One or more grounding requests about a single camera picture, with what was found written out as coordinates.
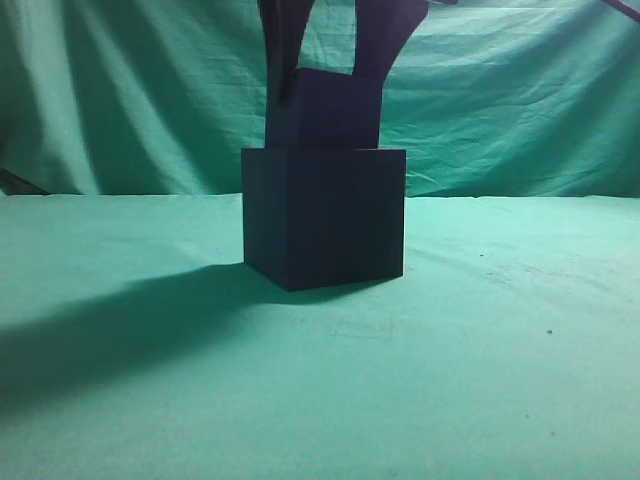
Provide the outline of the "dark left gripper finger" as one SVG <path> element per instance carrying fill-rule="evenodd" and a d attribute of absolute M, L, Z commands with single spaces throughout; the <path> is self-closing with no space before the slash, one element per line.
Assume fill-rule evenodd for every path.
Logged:
<path fill-rule="evenodd" d="M 358 148 L 379 146 L 382 92 L 387 76 L 411 35 L 426 18 L 427 1 L 357 1 L 354 84 Z"/>

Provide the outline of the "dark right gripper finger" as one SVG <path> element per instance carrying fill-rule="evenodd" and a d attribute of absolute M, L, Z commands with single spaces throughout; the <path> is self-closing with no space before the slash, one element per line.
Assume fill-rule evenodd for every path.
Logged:
<path fill-rule="evenodd" d="M 314 2 L 258 0 L 263 29 L 267 93 L 265 145 L 290 146 L 296 116 L 298 60 Z"/>

